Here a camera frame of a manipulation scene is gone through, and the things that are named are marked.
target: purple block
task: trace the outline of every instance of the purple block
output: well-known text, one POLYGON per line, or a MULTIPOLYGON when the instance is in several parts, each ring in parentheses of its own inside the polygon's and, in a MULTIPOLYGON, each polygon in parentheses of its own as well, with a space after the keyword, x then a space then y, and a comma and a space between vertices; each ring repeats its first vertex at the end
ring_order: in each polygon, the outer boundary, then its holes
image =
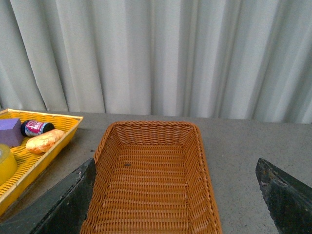
POLYGON ((20 119, 0 119, 0 143, 9 147, 20 146, 24 137, 20 132, 20 119))

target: yellow tray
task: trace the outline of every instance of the yellow tray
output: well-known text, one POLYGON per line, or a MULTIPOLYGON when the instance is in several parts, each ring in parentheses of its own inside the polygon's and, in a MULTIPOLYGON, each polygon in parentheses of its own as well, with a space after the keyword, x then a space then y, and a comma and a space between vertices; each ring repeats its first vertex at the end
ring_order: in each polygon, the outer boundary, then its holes
POLYGON ((83 117, 46 114, 30 111, 6 109, 0 112, 0 119, 20 118, 21 122, 35 119, 41 122, 51 122, 56 129, 61 129, 65 135, 48 152, 40 155, 32 154, 25 148, 29 139, 25 137, 22 145, 11 147, 18 164, 15 174, 4 184, 0 185, 0 215, 22 194, 37 176, 51 163, 58 153, 73 138, 83 117))

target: bread roll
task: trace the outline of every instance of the bread roll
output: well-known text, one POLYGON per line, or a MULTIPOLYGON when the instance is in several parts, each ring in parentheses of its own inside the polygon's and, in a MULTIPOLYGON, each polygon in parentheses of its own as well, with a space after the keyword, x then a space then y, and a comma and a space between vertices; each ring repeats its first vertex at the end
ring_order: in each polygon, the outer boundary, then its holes
POLYGON ((34 154, 47 152, 65 134, 62 130, 53 129, 49 132, 30 138, 26 143, 26 149, 34 154))

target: table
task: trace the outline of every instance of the table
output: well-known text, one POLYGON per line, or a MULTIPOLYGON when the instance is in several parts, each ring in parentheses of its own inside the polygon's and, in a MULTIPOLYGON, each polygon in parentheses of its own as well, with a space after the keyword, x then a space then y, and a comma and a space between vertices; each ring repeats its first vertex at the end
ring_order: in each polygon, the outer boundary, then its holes
POLYGON ((255 175, 263 157, 312 187, 312 125, 190 117, 62 113, 84 116, 75 136, 0 221, 22 210, 93 156, 109 124, 189 121, 201 130, 224 234, 278 234, 255 175))

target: wicker basket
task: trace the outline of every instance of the wicker basket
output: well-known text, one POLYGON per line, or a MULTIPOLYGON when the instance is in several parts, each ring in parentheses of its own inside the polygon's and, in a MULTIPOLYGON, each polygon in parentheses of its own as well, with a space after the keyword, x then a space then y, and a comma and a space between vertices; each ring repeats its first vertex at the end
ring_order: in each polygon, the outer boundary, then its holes
POLYGON ((95 153, 97 176, 81 234, 221 234, 198 127, 112 124, 95 153))

